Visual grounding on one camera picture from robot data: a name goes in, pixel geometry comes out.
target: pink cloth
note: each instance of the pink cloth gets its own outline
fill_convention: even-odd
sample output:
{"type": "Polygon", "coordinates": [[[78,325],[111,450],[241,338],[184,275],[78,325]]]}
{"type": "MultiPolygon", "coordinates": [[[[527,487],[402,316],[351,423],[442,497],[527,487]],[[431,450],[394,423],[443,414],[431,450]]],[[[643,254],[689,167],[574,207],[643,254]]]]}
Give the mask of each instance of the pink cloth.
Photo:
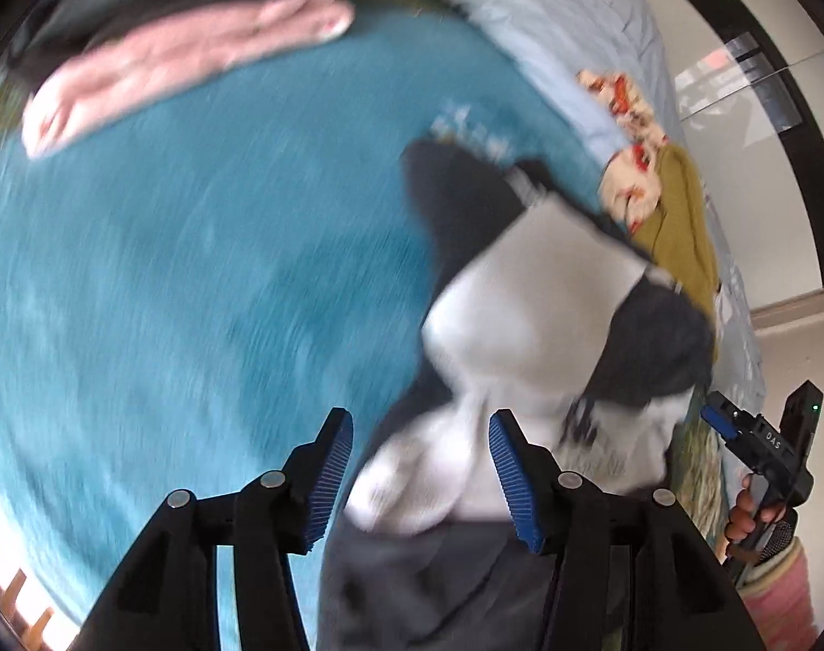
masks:
{"type": "Polygon", "coordinates": [[[809,651],[818,632],[813,619],[807,555],[800,539],[753,573],[758,579],[740,589],[768,651],[809,651]]]}
{"type": "Polygon", "coordinates": [[[23,144],[33,158],[57,151],[209,76],[331,41],[353,19],[345,1],[266,0],[211,5],[143,25],[59,67],[25,108],[23,144]]]}

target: bed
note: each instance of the bed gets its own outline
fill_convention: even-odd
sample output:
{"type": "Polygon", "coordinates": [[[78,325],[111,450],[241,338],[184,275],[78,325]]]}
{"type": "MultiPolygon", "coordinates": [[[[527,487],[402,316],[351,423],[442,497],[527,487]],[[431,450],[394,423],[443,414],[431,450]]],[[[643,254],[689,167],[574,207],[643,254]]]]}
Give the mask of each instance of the bed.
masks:
{"type": "MultiPolygon", "coordinates": [[[[682,140],[643,0],[354,3],[343,39],[50,158],[27,158],[11,123],[21,96],[0,93],[0,530],[75,621],[169,491],[239,489],[335,405],[360,444],[407,384],[432,282],[396,167],[409,139],[448,124],[495,160],[544,158],[596,209],[613,131],[566,82],[615,68],[682,140]],[[535,18],[523,28],[517,12],[535,18]]],[[[749,309],[709,201],[707,226],[723,281],[712,385],[759,411],[749,309]]],[[[702,394],[669,473],[712,542],[727,495],[702,394]]],[[[293,562],[310,632],[320,562],[318,547],[293,562]]],[[[230,575],[224,558],[233,643],[230,575]]]]}

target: finger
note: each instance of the finger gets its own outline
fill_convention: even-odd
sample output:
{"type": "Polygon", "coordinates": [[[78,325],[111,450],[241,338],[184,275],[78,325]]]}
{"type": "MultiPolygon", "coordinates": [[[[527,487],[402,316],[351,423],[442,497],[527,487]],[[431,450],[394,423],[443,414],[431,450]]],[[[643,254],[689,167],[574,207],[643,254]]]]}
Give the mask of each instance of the finger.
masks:
{"type": "Polygon", "coordinates": [[[725,526],[725,538],[732,543],[740,543],[740,541],[746,538],[746,533],[742,528],[734,524],[727,524],[725,526]]]}
{"type": "Polygon", "coordinates": [[[762,509],[762,521],[769,524],[771,521],[779,521],[786,513],[785,504],[775,504],[773,507],[762,509]]]}
{"type": "Polygon", "coordinates": [[[739,528],[740,531],[743,531],[744,534],[751,534],[756,530],[756,522],[753,521],[752,515],[749,511],[734,507],[731,510],[729,519],[731,523],[739,528]]]}
{"type": "Polygon", "coordinates": [[[752,495],[748,489],[742,489],[737,495],[737,506],[741,511],[752,512],[756,510],[756,503],[752,501],[752,495]]]}
{"type": "Polygon", "coordinates": [[[750,563],[755,565],[758,563],[758,560],[761,558],[760,551],[757,550],[743,550],[743,548],[734,545],[731,543],[725,550],[726,556],[730,556],[732,558],[736,558],[737,560],[742,561],[743,563],[750,563]]]}

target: sleeve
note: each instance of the sleeve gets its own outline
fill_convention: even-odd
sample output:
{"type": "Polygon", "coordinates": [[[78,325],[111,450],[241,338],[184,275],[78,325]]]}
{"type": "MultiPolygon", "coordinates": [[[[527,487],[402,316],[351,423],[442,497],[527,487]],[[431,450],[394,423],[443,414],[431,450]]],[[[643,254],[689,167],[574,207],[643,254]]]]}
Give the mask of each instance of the sleeve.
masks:
{"type": "Polygon", "coordinates": [[[807,556],[799,538],[756,566],[739,590],[767,648],[808,651],[818,637],[807,556]]]}

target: metal screw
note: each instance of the metal screw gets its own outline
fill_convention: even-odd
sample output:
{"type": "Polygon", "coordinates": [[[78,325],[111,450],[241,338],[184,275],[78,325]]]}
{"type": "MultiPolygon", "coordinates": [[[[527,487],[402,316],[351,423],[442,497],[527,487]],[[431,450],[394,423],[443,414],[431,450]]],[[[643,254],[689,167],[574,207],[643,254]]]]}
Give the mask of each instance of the metal screw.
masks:
{"type": "Polygon", "coordinates": [[[170,508],[184,507],[189,503],[191,498],[191,495],[189,495],[189,492],[185,489],[178,489],[176,492],[171,492],[170,495],[168,495],[168,506],[170,508]]]}
{"type": "Polygon", "coordinates": [[[578,489],[584,483],[584,478],[578,475],[577,472],[564,472],[557,477],[557,482],[565,489],[578,489]]]}
{"type": "Polygon", "coordinates": [[[280,469],[271,469],[261,475],[261,486],[267,489],[276,489],[285,484],[285,473],[280,469]]]}
{"type": "Polygon", "coordinates": [[[653,492],[653,501],[660,507],[673,507],[677,500],[670,489],[657,489],[653,492]]]}

